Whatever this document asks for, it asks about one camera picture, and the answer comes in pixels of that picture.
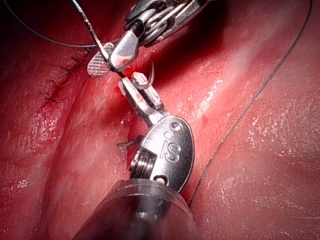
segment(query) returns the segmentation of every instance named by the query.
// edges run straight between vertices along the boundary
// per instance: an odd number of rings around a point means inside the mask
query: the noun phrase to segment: forceps jaw
[[[139,93],[129,78],[122,78],[119,81],[119,86],[121,91],[125,93],[125,97],[136,114],[148,125],[148,127],[157,124],[159,120],[164,117],[163,114],[149,106],[145,98]]]

